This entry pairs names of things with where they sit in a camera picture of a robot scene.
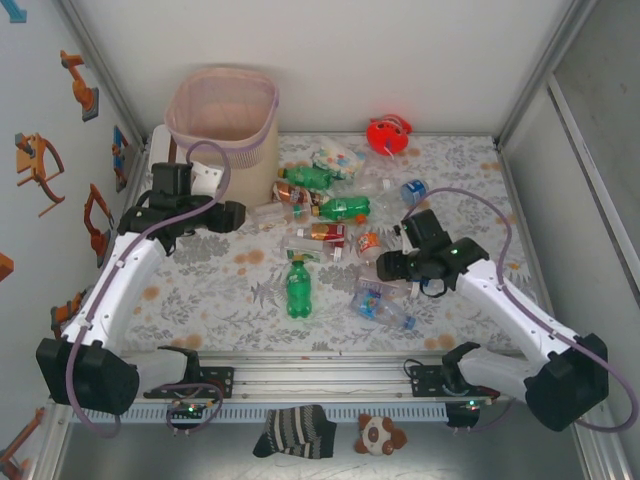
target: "white wall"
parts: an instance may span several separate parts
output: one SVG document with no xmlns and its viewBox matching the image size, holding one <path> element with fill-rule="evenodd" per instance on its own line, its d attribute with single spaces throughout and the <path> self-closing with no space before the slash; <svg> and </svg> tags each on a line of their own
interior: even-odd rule
<svg viewBox="0 0 640 480">
<path fill-rule="evenodd" d="M 26 24 L 9 24 L 0 11 L 0 252 L 15 262 L 15 271 L 0 283 L 0 448 L 46 400 L 35 351 L 43 337 L 53 338 L 51 307 L 97 276 L 83 224 L 89 183 L 100 189 L 116 221 L 127 194 L 115 192 L 111 143 L 118 121 L 106 96 L 100 96 L 99 116 L 83 123 L 71 75 L 60 64 L 60 50 L 74 54 L 77 47 L 51 2 L 19 4 L 27 10 Z M 96 85 L 85 67 L 79 70 L 88 85 Z M 16 186 L 27 176 L 16 173 L 19 132 L 49 139 L 66 170 L 50 182 L 66 198 L 42 218 L 38 213 L 50 203 L 43 191 L 34 182 Z M 48 156 L 45 165 L 50 173 Z M 95 226 L 106 229 L 104 215 L 97 207 L 93 213 Z"/>
<path fill-rule="evenodd" d="M 260 69 L 283 131 L 497 134 L 570 0 L 77 0 L 145 128 L 195 69 Z"/>
<path fill-rule="evenodd" d="M 640 392 L 640 311 L 546 92 L 504 153 L 558 320 L 602 338 L 611 363 Z M 609 402 L 617 423 L 626 420 L 629 401 L 613 378 Z M 621 438 L 640 473 L 640 426 Z"/>
</svg>

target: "green soda bottle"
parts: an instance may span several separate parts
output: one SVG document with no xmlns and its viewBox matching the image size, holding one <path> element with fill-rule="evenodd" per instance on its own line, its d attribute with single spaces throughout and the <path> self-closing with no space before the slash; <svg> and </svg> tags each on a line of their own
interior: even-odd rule
<svg viewBox="0 0 640 480">
<path fill-rule="evenodd" d="M 287 274 L 287 313 L 293 318 L 307 318 L 311 313 L 311 276 L 301 255 L 293 257 Z"/>
<path fill-rule="evenodd" d="M 315 190 L 327 190 L 333 182 L 333 177 L 328 171 L 305 167 L 304 165 L 294 168 L 281 168 L 278 170 L 278 176 L 286 178 L 299 187 L 313 188 Z"/>
<path fill-rule="evenodd" d="M 347 218 L 366 221 L 370 213 L 367 197 L 334 198 L 319 207 L 311 207 L 311 214 L 314 217 L 325 217 L 336 222 Z"/>
</svg>

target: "laundry basket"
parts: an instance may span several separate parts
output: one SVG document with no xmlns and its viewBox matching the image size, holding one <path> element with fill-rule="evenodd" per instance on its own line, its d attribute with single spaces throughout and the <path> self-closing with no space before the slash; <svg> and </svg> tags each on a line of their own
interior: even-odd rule
<svg viewBox="0 0 640 480">
<path fill-rule="evenodd" d="M 231 182 L 223 200 L 247 207 L 271 200 L 278 173 L 278 87 L 258 72 L 208 68 L 189 76 L 167 108 L 164 122 L 179 148 L 213 140 L 229 157 Z M 222 165 L 213 148 L 202 145 L 191 159 Z"/>
</svg>

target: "red toy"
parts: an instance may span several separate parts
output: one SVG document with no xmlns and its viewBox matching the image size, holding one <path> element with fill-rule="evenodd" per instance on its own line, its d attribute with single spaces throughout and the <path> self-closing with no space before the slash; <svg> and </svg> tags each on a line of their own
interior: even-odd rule
<svg viewBox="0 0 640 480">
<path fill-rule="evenodd" d="M 379 119 L 371 119 L 367 128 L 367 140 L 375 152 L 389 156 L 407 147 L 412 131 L 411 125 L 398 115 L 385 115 Z"/>
</svg>

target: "purple cable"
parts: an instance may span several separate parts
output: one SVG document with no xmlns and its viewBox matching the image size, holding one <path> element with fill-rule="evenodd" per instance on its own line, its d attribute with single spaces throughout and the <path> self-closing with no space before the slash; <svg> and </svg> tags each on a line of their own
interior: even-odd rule
<svg viewBox="0 0 640 480">
<path fill-rule="evenodd" d="M 187 220 L 191 217 L 195 217 L 196 215 L 200 215 L 201 213 L 204 213 L 205 211 L 213 207 L 216 203 L 218 203 L 220 198 L 222 198 L 222 195 L 224 195 L 224 193 L 227 191 L 227 188 L 229 187 L 229 180 L 231 178 L 231 164 L 229 163 L 229 158 L 227 157 L 227 154 L 222 149 L 222 147 L 220 147 L 218 144 L 210 140 L 200 140 L 194 143 L 187 150 L 187 154 L 186 154 L 187 163 L 191 165 L 191 153 L 200 145 L 205 145 L 205 144 L 213 147 L 214 150 L 218 151 L 218 153 L 220 153 L 222 157 L 222 162 L 224 163 L 224 172 L 222 173 L 222 178 L 220 179 L 220 185 L 218 186 L 215 196 L 211 199 L 210 202 L 205 203 L 201 207 L 198 207 L 195 210 L 192 210 L 190 212 L 183 213 L 175 217 L 171 217 L 167 220 L 163 220 L 162 222 L 147 228 L 144 232 L 138 235 L 133 240 L 133 242 L 131 242 L 129 246 L 124 250 L 124 252 L 122 252 L 122 255 L 120 255 L 120 257 L 118 258 L 118 262 L 116 262 L 116 264 L 113 266 L 113 268 L 107 275 L 106 280 L 100 287 L 100 290 L 98 290 L 98 293 L 96 294 L 96 298 L 91 304 L 91 307 L 89 307 L 89 311 L 87 312 L 88 323 L 91 323 L 93 321 L 93 317 L 95 316 L 96 310 L 100 306 L 100 302 L 102 302 L 102 300 L 104 299 L 104 296 L 109 290 L 109 287 L 113 282 L 113 279 L 118 273 L 118 269 L 124 266 L 127 256 L 133 251 L 133 249 L 136 246 L 138 246 L 138 244 L 140 244 L 140 242 L 142 242 L 153 232 L 160 230 L 161 228 L 164 228 L 168 225 L 172 225 L 177 222 L 181 222 L 183 220 Z M 78 333 L 78 336 L 76 337 L 76 340 L 73 346 L 71 347 L 71 353 L 69 354 L 69 359 L 67 360 L 67 368 L 65 371 L 65 383 L 67 388 L 67 396 L 69 397 L 69 403 L 71 404 L 73 411 L 86 427 L 94 431 L 96 434 L 98 434 L 102 438 L 113 438 L 120 432 L 120 417 L 118 415 L 115 416 L 116 426 L 114 430 L 109 432 L 101 429 L 95 423 L 93 423 L 89 419 L 89 417 L 87 417 L 87 415 L 82 411 L 82 407 L 78 402 L 78 398 L 76 397 L 76 392 L 73 387 L 73 367 L 75 366 L 76 358 L 78 357 L 78 352 L 80 351 L 80 345 L 82 345 L 82 340 L 84 340 L 84 336 L 86 335 L 86 333 L 87 333 L 87 327 L 82 327 L 80 329 L 80 332 Z"/>
<path fill-rule="evenodd" d="M 486 199 L 482 198 L 481 196 L 476 195 L 475 193 L 469 192 L 467 190 L 464 190 L 462 188 L 440 187 L 440 188 L 434 188 L 433 190 L 430 190 L 429 192 L 427 192 L 420 199 L 420 201 L 418 203 L 416 203 L 413 207 L 411 207 L 409 209 L 407 214 L 404 216 L 404 219 L 407 219 L 409 216 L 411 216 L 411 214 L 416 209 L 416 207 L 420 203 L 422 203 L 427 197 L 430 197 L 434 193 L 440 193 L 440 192 L 460 193 L 462 195 L 466 195 L 468 197 L 471 197 L 471 198 L 473 198 L 475 200 L 478 200 L 479 202 L 483 203 L 487 207 L 489 207 L 491 210 L 493 210 L 496 213 L 496 215 L 498 215 L 498 217 L 500 217 L 500 220 L 502 220 L 502 222 L 504 223 L 505 227 L 507 228 L 507 238 L 506 238 L 506 240 L 504 242 L 504 246 L 502 247 L 502 251 L 500 252 L 500 257 L 498 258 L 498 262 L 496 264 L 496 274 L 498 276 L 498 281 L 499 281 L 500 285 L 502 285 L 502 291 L 504 292 L 505 296 L 511 301 L 511 303 L 513 303 L 518 308 L 518 310 L 520 310 L 524 315 L 526 315 L 527 318 L 529 318 L 533 323 L 538 325 L 538 327 L 542 328 L 545 332 L 547 332 L 548 334 L 550 334 L 553 337 L 556 337 L 558 340 L 562 341 L 563 343 L 565 343 L 566 345 L 570 346 L 574 350 L 577 350 L 578 352 L 582 353 L 583 355 L 589 357 L 589 359 L 593 360 L 595 363 L 597 363 L 602 368 L 607 370 L 620 383 L 620 385 L 622 385 L 622 388 L 624 388 L 624 390 L 627 392 L 627 395 L 629 396 L 629 401 L 631 402 L 631 413 L 629 414 L 629 418 L 627 418 L 627 420 L 625 420 L 620 425 L 616 425 L 615 427 L 602 427 L 602 426 L 599 426 L 599 425 L 591 425 L 589 423 L 586 423 L 583 420 L 576 420 L 575 423 L 577 423 L 578 425 L 580 425 L 582 427 L 588 428 L 590 430 L 595 430 L 597 432 L 603 432 L 603 433 L 618 433 L 618 432 L 623 432 L 623 431 L 628 430 L 629 428 L 631 428 L 636 423 L 636 421 L 638 420 L 639 405 L 638 405 L 638 397 L 636 396 L 635 392 L 633 391 L 633 387 L 631 386 L 629 381 L 626 378 L 624 378 L 622 376 L 622 374 L 620 372 L 618 372 L 606 360 L 603 360 L 598 355 L 596 355 L 595 353 L 591 352 L 590 350 L 587 350 L 582 345 L 576 343 L 572 339 L 567 338 L 564 335 L 556 332 L 553 328 L 549 327 L 546 323 L 544 323 L 542 320 L 540 320 L 525 305 L 520 303 L 520 301 L 509 291 L 509 288 L 504 283 L 504 274 L 503 274 L 504 261 L 505 261 L 505 258 L 507 256 L 507 251 L 509 250 L 509 245 L 511 244 L 511 238 L 513 237 L 513 232 L 512 232 L 512 228 L 511 228 L 511 224 L 509 223 L 509 220 L 507 219 L 506 215 L 504 213 L 502 213 L 498 209 L 498 207 L 496 207 L 489 200 L 486 200 Z M 485 427 L 480 427 L 480 428 L 483 428 L 483 429 L 486 430 L 490 426 L 495 426 L 497 423 L 499 423 L 498 421 L 500 421 L 500 422 L 502 421 L 501 417 L 498 417 L 496 420 L 491 422 L 489 425 L 486 425 Z"/>
<path fill-rule="evenodd" d="M 218 413 L 220 413 L 220 409 L 222 408 L 222 401 L 223 401 L 224 395 L 222 393 L 222 390 L 220 390 L 218 387 L 216 387 L 215 385 L 212 385 L 210 383 L 185 383 L 183 385 L 163 385 L 161 387 L 158 387 L 158 389 L 160 389 L 160 390 L 183 390 L 185 388 L 197 388 L 198 390 L 196 390 L 191 395 L 187 395 L 186 397 L 181 398 L 180 400 L 188 400 L 188 399 L 192 398 L 193 396 L 197 395 L 198 392 L 200 392 L 201 390 L 204 390 L 204 389 L 215 390 L 216 393 L 218 394 L 218 399 L 219 399 L 218 405 L 216 406 L 215 411 L 211 415 L 209 415 L 209 417 L 207 419 L 203 420 L 201 423 L 196 425 L 194 428 L 190 428 L 188 430 L 184 430 L 185 435 L 189 435 L 189 433 L 191 433 L 191 432 L 195 433 L 198 430 L 202 430 L 204 427 L 206 427 L 218 415 Z M 171 422 L 171 415 L 176 410 L 178 410 L 178 407 L 168 409 L 167 410 L 167 414 L 165 416 L 165 423 L 174 432 L 176 430 L 176 427 Z"/>
</svg>

